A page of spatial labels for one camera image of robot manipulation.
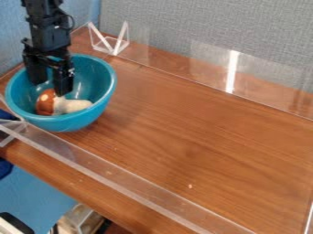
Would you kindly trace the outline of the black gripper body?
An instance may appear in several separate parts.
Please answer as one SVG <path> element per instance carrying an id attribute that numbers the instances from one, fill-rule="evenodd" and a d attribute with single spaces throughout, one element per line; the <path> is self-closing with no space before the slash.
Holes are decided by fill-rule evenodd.
<path id="1" fill-rule="evenodd" d="M 28 69 L 72 69 L 70 32 L 74 27 L 71 15 L 28 15 L 26 21 L 30 24 L 31 37 L 22 43 L 23 62 Z"/>

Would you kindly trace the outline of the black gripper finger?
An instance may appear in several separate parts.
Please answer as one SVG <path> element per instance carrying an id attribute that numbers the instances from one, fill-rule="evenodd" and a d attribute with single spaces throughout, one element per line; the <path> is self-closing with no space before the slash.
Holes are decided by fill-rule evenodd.
<path id="1" fill-rule="evenodd" d="M 47 67 L 35 56 L 26 55 L 23 62 L 28 74 L 30 81 L 39 85 L 48 80 Z"/>
<path id="2" fill-rule="evenodd" d="M 74 78 L 75 69 L 74 68 L 58 68 L 52 71 L 52 84 L 56 95 L 59 97 L 64 96 L 74 89 Z"/>

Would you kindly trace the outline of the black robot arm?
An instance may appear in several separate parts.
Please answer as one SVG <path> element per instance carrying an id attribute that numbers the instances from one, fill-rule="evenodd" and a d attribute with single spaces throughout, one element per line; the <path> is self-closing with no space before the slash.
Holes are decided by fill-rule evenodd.
<path id="1" fill-rule="evenodd" d="M 70 32 L 75 19 L 60 8 L 63 2 L 64 0 L 22 0 L 31 29 L 31 37 L 22 40 L 28 79 L 35 85 L 44 83 L 51 69 L 58 96 L 72 91 L 75 78 L 75 66 L 67 49 L 71 46 Z"/>

